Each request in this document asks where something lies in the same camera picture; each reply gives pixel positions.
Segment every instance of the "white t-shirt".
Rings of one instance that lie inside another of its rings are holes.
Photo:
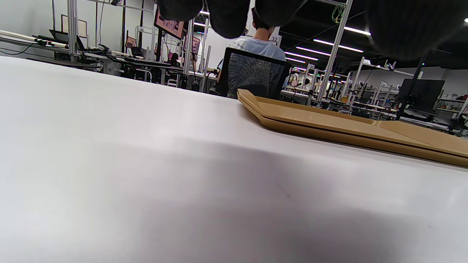
[[[255,38],[239,38],[229,44],[229,47],[258,54],[261,56],[286,61],[285,52],[277,47],[273,42],[259,40]]]

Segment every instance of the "mesh chair back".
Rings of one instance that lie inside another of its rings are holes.
[[[219,84],[229,98],[237,99],[237,89],[242,88],[255,96],[278,99],[290,68],[286,61],[226,48]]]

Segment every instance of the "tan tray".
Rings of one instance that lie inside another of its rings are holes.
[[[399,121],[374,121],[314,107],[255,97],[239,101],[272,130],[399,153],[468,168],[468,141]]]

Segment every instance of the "person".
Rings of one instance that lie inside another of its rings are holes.
[[[229,44],[229,47],[236,48],[239,50],[247,51],[250,53],[258,54],[261,56],[274,58],[282,61],[286,61],[285,52],[276,46],[273,42],[270,42],[269,39],[275,30],[275,27],[271,27],[263,22],[258,14],[256,13],[255,7],[251,9],[252,11],[252,26],[256,29],[256,32],[253,37],[239,38],[232,41]],[[221,70],[218,75],[218,82],[222,75],[222,61],[218,65],[218,68]],[[287,79],[285,80],[284,87],[287,86]]]
[[[306,79],[304,81],[304,89],[310,90],[311,85],[310,85],[310,79]]]

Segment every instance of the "ceiling light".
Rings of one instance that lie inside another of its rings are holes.
[[[318,60],[318,59],[316,59],[316,58],[311,58],[311,57],[307,57],[307,56],[302,56],[302,55],[294,54],[294,53],[291,53],[291,52],[285,52],[285,54],[293,55],[293,56],[301,57],[301,58],[307,58],[307,59],[311,59],[311,60]]]
[[[302,50],[305,50],[305,51],[309,51],[309,52],[314,52],[314,53],[322,54],[322,55],[325,55],[325,56],[330,56],[330,54],[324,53],[324,52],[320,52],[320,51],[315,51],[315,50],[311,50],[311,49],[307,49],[307,48],[303,48],[303,47],[296,47],[296,48],[302,49]]]
[[[293,58],[286,58],[286,59],[289,59],[289,60],[292,60],[292,61],[296,61],[296,62],[305,63],[305,62],[304,62],[304,61],[302,61],[302,60],[297,60],[297,59],[293,59]]]
[[[314,39],[315,42],[319,42],[319,43],[322,43],[322,44],[327,44],[327,45],[331,45],[333,46],[334,44],[333,43],[330,43],[330,42],[326,42],[326,41],[322,41],[322,40],[318,40],[318,39]],[[345,46],[342,46],[342,45],[338,45],[339,47],[341,48],[344,48],[344,49],[349,49],[349,50],[352,50],[352,51],[356,51],[356,52],[364,52],[362,50],[359,50],[359,49],[355,49],[355,48],[351,48],[351,47],[345,47]]]
[[[371,35],[371,33],[367,32],[367,31],[362,31],[362,30],[358,30],[358,29],[354,29],[354,28],[344,27],[344,29],[349,30],[349,31],[353,31],[353,32],[356,32],[356,33],[361,33],[361,34],[364,34],[364,35],[368,35],[368,36]]]

